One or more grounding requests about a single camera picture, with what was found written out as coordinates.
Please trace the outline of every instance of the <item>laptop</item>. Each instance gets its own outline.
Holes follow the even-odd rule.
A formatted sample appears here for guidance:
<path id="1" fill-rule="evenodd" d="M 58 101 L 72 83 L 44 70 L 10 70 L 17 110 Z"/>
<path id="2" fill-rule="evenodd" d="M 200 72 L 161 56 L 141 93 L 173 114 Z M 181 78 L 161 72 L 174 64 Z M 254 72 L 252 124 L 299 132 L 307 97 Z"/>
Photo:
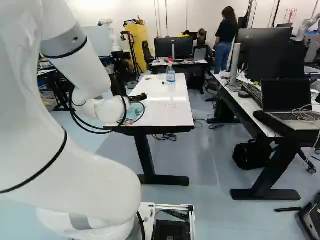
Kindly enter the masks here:
<path id="1" fill-rule="evenodd" d="M 302 114 L 308 114 L 316 120 L 306 122 L 292 114 L 294 109 L 312 103 L 308 78 L 262 79 L 261 93 L 264 113 L 293 130 L 320 130 L 320 115 L 301 111 Z M 312 111 L 312 106 L 307 106 L 305 109 Z"/>
<path id="2" fill-rule="evenodd" d="M 200 61 L 200 60 L 204 60 L 206 58 L 206 53 L 207 53 L 207 48 L 196 48 L 194 50 L 194 57 L 193 57 L 193 61 Z"/>

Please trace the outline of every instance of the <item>jeans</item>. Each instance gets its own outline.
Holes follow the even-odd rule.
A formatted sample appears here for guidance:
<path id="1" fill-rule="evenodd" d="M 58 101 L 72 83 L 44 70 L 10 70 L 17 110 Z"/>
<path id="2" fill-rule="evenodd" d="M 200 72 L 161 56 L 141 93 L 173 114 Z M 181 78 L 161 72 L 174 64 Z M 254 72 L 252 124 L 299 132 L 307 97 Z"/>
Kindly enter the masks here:
<path id="1" fill-rule="evenodd" d="M 227 70 L 227 63 L 229 54 L 231 52 L 231 42 L 219 42 L 215 46 L 215 66 L 214 74 L 218 74 L 221 71 Z"/>

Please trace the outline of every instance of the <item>black shirt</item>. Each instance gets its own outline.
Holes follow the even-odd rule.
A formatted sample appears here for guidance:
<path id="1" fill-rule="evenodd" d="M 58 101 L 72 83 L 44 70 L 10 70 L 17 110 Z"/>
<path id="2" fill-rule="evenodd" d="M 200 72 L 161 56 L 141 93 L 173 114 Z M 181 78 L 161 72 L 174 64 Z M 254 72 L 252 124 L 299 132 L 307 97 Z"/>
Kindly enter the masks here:
<path id="1" fill-rule="evenodd" d="M 232 43 L 238 31 L 238 27 L 233 25 L 231 21 L 225 19 L 220 23 L 215 36 L 220 38 L 219 43 Z"/>

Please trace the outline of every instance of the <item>laptop keyboard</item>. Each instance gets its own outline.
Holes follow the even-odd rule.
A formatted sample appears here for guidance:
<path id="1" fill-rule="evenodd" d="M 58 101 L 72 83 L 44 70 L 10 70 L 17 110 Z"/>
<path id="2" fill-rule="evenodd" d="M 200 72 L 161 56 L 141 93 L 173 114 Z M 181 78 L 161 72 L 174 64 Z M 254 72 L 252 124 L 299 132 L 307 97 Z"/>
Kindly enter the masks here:
<path id="1" fill-rule="evenodd" d="M 272 115 L 274 115 L 275 117 L 277 117 L 283 121 L 298 120 L 298 117 L 296 117 L 292 113 L 272 113 Z M 314 112 L 305 113 L 305 117 L 310 118 L 311 120 L 313 120 L 313 119 L 320 120 L 320 115 L 316 114 Z"/>

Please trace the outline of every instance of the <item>desk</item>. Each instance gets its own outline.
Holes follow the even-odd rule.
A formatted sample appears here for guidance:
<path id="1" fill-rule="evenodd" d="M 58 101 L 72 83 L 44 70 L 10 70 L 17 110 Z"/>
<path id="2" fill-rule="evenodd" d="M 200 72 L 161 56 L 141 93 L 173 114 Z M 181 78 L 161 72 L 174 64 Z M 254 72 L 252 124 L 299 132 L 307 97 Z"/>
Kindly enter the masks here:
<path id="1" fill-rule="evenodd" d="M 131 126 L 105 125 L 107 130 L 133 136 L 144 175 L 142 184 L 188 186 L 186 176 L 158 175 L 155 172 L 147 135 L 187 133 L 195 129 L 185 75 L 175 75 L 176 83 L 162 84 L 165 74 L 146 75 L 133 89 L 130 96 L 147 94 L 143 117 Z"/>
<path id="2" fill-rule="evenodd" d="M 315 139 L 303 139 L 297 143 L 290 138 L 282 137 L 253 116 L 254 111 L 261 110 L 253 99 L 240 98 L 238 92 L 232 92 L 226 87 L 226 80 L 221 79 L 219 74 L 213 76 L 221 84 L 218 95 L 250 135 L 261 144 L 269 144 L 276 141 L 279 145 L 252 188 L 231 189 L 232 198 L 234 200 L 300 200 L 300 195 L 293 189 L 272 189 L 272 187 L 286 171 L 301 146 L 312 147 Z M 239 76 L 238 80 L 248 83 L 248 80 L 243 76 Z M 314 106 L 313 110 L 320 112 L 318 105 Z"/>
<path id="3" fill-rule="evenodd" d="M 160 62 L 151 63 L 152 74 L 165 74 L 167 71 L 168 63 L 162 58 Z M 204 94 L 203 85 L 205 84 L 205 72 L 208 66 L 206 60 L 174 62 L 173 69 L 177 74 L 186 73 L 187 83 L 189 89 L 197 89 L 201 94 Z"/>

